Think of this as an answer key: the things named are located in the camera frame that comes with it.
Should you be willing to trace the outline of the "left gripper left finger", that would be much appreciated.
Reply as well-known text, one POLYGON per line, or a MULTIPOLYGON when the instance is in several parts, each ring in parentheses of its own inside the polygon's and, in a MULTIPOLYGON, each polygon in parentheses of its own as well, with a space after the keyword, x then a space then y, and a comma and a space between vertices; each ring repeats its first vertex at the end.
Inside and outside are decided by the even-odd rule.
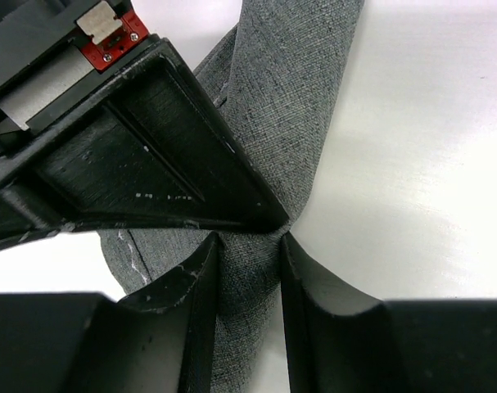
POLYGON ((221 243, 120 301, 0 294, 0 392, 207 392, 221 243))

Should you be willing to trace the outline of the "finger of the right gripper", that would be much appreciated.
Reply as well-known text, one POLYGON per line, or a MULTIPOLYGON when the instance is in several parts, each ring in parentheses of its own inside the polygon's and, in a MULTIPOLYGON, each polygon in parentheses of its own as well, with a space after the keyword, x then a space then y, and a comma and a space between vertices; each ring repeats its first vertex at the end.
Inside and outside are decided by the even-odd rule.
POLYGON ((174 46, 151 37, 28 130, 0 117, 0 251, 59 233, 270 233, 287 213, 174 46))

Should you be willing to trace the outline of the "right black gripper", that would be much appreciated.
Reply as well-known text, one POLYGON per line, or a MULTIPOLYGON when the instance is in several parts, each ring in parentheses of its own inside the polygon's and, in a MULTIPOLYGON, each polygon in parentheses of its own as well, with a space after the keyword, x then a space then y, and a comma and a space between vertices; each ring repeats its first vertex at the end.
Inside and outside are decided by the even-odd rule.
POLYGON ((62 121, 157 40, 130 1, 0 1, 0 143, 62 121))

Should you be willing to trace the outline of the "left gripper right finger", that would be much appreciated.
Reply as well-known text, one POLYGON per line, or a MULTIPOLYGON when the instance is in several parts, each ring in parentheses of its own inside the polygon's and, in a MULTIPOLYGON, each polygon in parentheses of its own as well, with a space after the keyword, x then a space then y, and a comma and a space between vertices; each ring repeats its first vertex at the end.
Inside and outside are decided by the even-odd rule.
POLYGON ((379 300, 280 244, 293 392, 497 392, 497 300, 379 300))

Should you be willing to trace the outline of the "grey cloth napkin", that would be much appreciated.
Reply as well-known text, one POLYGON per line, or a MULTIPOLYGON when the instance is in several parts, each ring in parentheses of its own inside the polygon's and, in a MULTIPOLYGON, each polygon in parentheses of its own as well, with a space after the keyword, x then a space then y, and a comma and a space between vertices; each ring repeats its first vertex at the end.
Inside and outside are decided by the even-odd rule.
MULTIPOLYGON (((363 4, 245 1, 194 73, 291 222, 309 199, 363 4)), ((210 390, 243 392, 268 331, 287 226, 222 233, 210 390)))

